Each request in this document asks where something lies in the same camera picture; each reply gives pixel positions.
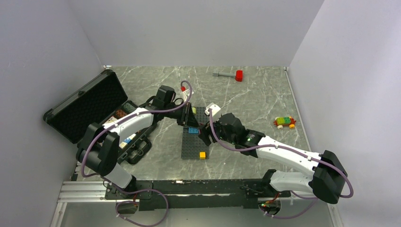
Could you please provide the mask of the blue texas holdem card box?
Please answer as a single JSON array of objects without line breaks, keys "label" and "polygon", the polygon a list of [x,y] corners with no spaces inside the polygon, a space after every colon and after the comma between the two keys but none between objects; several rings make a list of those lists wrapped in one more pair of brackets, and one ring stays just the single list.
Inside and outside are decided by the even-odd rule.
[{"label": "blue texas holdem card box", "polygon": [[135,138],[136,134],[132,134],[131,136],[127,137],[123,142],[120,143],[119,147],[121,149],[125,149],[128,147],[128,145],[133,141]]}]

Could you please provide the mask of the red playing card deck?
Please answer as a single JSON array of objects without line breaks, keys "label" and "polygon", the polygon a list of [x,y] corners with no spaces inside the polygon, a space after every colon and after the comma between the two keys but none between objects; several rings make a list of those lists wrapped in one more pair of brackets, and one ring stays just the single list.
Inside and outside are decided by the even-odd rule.
[{"label": "red playing card deck", "polygon": [[111,123],[111,122],[115,122],[117,120],[116,117],[111,116],[105,123]]}]

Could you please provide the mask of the black poker chip case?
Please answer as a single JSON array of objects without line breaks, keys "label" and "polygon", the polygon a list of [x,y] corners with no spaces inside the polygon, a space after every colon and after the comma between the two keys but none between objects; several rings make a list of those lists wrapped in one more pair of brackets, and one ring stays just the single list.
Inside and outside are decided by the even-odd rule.
[{"label": "black poker chip case", "polygon": [[43,120],[71,143],[80,145],[90,124],[105,124],[111,116],[115,117],[115,112],[119,109],[128,115],[123,108],[125,103],[138,108],[128,99],[116,73],[104,70],[56,107],[48,110]]}]

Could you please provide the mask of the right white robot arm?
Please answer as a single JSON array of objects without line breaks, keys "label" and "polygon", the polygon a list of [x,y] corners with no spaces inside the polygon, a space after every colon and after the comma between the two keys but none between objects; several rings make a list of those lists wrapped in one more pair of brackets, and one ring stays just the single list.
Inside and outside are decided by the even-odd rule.
[{"label": "right white robot arm", "polygon": [[232,113],[221,115],[208,108],[205,115],[209,122],[200,128],[199,137],[206,145],[218,143],[227,150],[273,160],[294,169],[294,172],[267,171],[261,183],[264,195],[309,192],[330,204],[354,196],[348,174],[335,153],[328,150],[316,153],[286,145],[259,131],[246,129]]}]

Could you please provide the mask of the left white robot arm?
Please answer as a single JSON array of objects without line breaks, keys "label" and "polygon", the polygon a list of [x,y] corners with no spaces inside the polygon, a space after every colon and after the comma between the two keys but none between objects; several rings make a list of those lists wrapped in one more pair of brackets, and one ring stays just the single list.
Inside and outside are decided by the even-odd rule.
[{"label": "left white robot arm", "polygon": [[175,119],[181,126],[197,128],[199,124],[189,102],[193,88],[181,89],[183,101],[180,105],[175,103],[176,92],[173,88],[160,86],[156,95],[125,117],[103,125],[90,124],[78,144],[76,154],[77,161],[81,163],[82,176],[87,177],[85,167],[88,167],[94,175],[113,183],[123,198],[131,198],[137,190],[137,180],[118,163],[120,144],[164,118]]}]

